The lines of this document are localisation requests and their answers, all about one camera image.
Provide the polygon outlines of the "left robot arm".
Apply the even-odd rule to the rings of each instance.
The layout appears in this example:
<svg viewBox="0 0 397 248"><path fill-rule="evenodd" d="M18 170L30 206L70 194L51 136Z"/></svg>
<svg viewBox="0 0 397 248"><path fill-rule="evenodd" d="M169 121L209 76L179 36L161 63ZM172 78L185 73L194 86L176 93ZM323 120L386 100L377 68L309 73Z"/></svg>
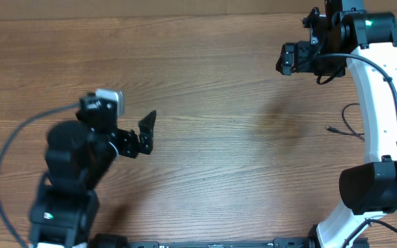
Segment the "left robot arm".
<svg viewBox="0 0 397 248"><path fill-rule="evenodd" d="M88 97L76 119L55 125L47 135L48 166L30 210L32 247L74 247L87 243L99 209L95 192L119 156L136 158L153 149L156 111L138 122L140 132L117 126L114 101Z"/></svg>

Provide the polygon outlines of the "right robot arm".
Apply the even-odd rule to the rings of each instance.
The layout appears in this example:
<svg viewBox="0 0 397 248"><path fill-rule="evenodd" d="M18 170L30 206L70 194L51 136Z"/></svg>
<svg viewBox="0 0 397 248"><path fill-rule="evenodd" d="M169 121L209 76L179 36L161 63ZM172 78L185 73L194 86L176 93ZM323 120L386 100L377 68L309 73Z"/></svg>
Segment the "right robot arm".
<svg viewBox="0 0 397 248"><path fill-rule="evenodd" d="M324 85L350 72L363 118L365 162L339 178L340 202L305 238L274 247L367 247L363 231L397 210L397 20L362 1L326 1L302 21L309 41L282 46L276 69L312 73Z"/></svg>

